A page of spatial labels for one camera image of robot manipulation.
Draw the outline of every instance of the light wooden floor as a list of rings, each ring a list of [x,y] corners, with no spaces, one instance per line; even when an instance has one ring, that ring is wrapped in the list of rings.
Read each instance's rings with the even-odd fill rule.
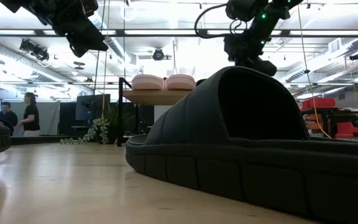
[[[15,146],[0,154],[0,223],[313,223],[134,172],[124,148]]]

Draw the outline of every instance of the ceiling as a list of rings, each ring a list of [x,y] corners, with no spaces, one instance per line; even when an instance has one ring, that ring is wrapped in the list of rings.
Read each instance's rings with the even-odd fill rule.
[[[124,1],[98,1],[99,9],[97,13],[103,20],[104,29],[192,29],[198,15],[205,9],[225,3],[225,1],[209,0],[207,4],[202,4],[196,0],[177,0],[177,1],[132,1],[129,7]],[[311,1],[308,9],[304,2],[300,5],[300,17],[302,28],[318,30],[334,29],[357,29],[358,30],[358,1]],[[295,7],[291,11],[291,18],[280,20],[276,29],[298,30],[300,27],[298,18],[298,9]],[[198,27],[204,29],[228,29],[232,21],[226,16],[224,7],[209,11],[201,20]],[[50,30],[51,27],[43,26],[35,16],[24,9],[17,13],[12,13],[0,4],[0,29],[42,29]],[[342,45],[346,47],[357,37],[348,37],[343,34],[341,38]],[[30,39],[42,47],[48,48],[50,61],[39,63],[28,54],[23,55],[19,50],[22,39]],[[264,54],[261,56],[264,60],[270,60],[274,63],[278,72],[275,75],[277,80],[288,82],[288,77],[304,65],[304,55],[310,64],[329,50],[328,44],[337,37],[316,37],[304,38],[303,41],[298,37],[274,37],[267,42],[264,47]],[[125,62],[117,56],[117,53],[109,49],[107,52],[97,52],[90,50],[82,58],[77,58],[71,52],[68,42],[64,37],[56,36],[1,36],[0,35],[0,54],[7,55],[16,59],[18,63],[31,65],[33,69],[40,68],[42,74],[49,74],[49,77],[60,75],[59,80],[83,82],[87,78],[92,78],[97,82],[117,82],[119,77],[125,77],[129,82],[132,77],[141,73],[158,75],[166,77],[171,74],[184,73],[193,75],[196,80],[208,78],[220,68],[233,65],[227,61],[227,54],[224,52],[224,42],[222,38],[200,39],[198,37],[113,37],[114,42],[122,48],[122,52],[130,55],[130,60]],[[156,48],[161,48],[164,54],[173,56],[174,60],[163,60],[156,62],[151,59],[151,55]],[[313,82],[346,71],[349,68],[345,65],[345,57],[357,50],[344,52],[335,58],[328,58],[320,65],[321,68],[312,71]],[[85,63],[83,70],[75,69],[73,62]],[[358,61],[351,62],[351,65],[358,65]],[[352,74],[358,76],[358,70]],[[305,82],[306,76],[300,76],[292,80],[293,83]],[[329,82],[345,82],[348,74],[335,78]],[[37,82],[44,82],[45,79],[35,79]],[[116,85],[109,85],[108,88],[116,88]],[[300,95],[306,91],[304,87],[295,85],[288,86],[295,95]],[[332,86],[324,86],[324,89],[331,89]]]

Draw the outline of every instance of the red object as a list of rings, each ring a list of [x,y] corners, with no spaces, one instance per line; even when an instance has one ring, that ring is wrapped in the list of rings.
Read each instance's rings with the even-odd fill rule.
[[[316,108],[333,108],[335,107],[334,98],[315,98],[314,103],[316,104]],[[307,99],[302,102],[302,109],[307,110],[310,108],[314,108],[313,99]]]
[[[340,122],[336,124],[338,131],[335,138],[353,138],[358,136],[358,128],[353,127],[351,122]]]

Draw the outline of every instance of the black shirt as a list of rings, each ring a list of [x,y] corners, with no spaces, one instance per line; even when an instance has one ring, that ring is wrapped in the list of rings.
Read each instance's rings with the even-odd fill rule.
[[[10,111],[4,114],[0,111],[0,119],[9,122],[13,127],[17,125],[17,116],[14,112]]]
[[[29,123],[23,123],[24,131],[38,131],[40,130],[40,115],[38,113],[38,108],[35,105],[29,105],[25,108],[24,119],[28,118],[30,115],[34,115],[35,120]]]

